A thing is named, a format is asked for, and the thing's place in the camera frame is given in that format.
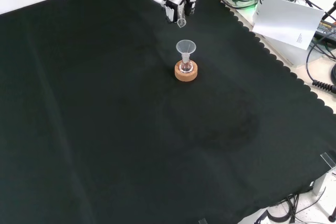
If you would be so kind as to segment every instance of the funnel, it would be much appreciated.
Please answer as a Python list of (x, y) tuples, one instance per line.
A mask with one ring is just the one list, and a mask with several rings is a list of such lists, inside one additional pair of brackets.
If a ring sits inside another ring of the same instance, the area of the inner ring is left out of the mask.
[(194, 65), (190, 62), (189, 57), (196, 50), (196, 44), (191, 40), (184, 39), (176, 44), (176, 49), (182, 55), (182, 61), (178, 69), (182, 73), (190, 73), (194, 70)]

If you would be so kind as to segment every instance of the white table surface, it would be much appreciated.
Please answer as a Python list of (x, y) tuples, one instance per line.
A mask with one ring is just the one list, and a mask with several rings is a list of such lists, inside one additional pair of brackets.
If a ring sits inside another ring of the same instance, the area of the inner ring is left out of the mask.
[[(336, 0), (311, 0), (315, 4), (319, 5), (321, 8), (325, 10), (329, 10)], [(238, 17), (239, 21), (243, 22), (244, 26), (248, 27), (250, 31), (252, 31), (252, 25), (236, 10), (231, 9), (235, 15)], [(301, 66), (298, 68), (291, 67), (288, 62), (281, 57), (281, 54), (276, 51), (276, 49), (263, 37), (257, 35), (261, 39), (261, 42), (264, 43), (265, 47), (268, 48), (272, 54), (276, 55), (278, 60), (281, 60), (285, 66), (289, 67), (290, 70), (295, 73), (298, 78), (302, 79), (306, 85), (311, 88), (311, 91), (316, 93), (318, 98), (323, 100), (326, 106), (329, 106), (333, 109), (334, 113), (336, 113), (336, 94), (332, 94), (329, 92), (325, 92), (315, 86), (312, 85), (312, 81), (307, 75), (305, 66)], [(335, 62), (331, 61), (326, 57), (322, 57), (317, 59), (311, 63), (309, 63), (309, 72), (316, 80), (326, 82), (332, 84), (330, 79), (330, 72)]]

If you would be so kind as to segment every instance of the clear plastic funnel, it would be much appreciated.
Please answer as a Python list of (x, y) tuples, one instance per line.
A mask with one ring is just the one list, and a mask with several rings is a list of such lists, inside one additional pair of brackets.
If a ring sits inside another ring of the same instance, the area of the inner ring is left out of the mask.
[(182, 61), (178, 67), (178, 69), (182, 73), (190, 73), (194, 70), (194, 65), (189, 60), (190, 54), (192, 54), (196, 50), (196, 44), (191, 40), (184, 39), (179, 41), (176, 44), (176, 49), (182, 56)]

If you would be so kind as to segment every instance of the white paper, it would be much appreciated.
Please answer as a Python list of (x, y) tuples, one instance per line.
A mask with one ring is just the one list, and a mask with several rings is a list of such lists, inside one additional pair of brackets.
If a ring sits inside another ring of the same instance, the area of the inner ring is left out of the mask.
[(285, 0), (261, 3), (253, 32), (307, 50), (324, 11)]

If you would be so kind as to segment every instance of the black cloth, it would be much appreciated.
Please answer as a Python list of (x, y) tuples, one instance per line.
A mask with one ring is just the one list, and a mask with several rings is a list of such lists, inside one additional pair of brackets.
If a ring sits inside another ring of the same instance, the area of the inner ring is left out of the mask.
[(182, 29), (151, 0), (48, 0), (0, 29), (3, 223), (236, 224), (327, 171), (331, 109), (219, 0)]

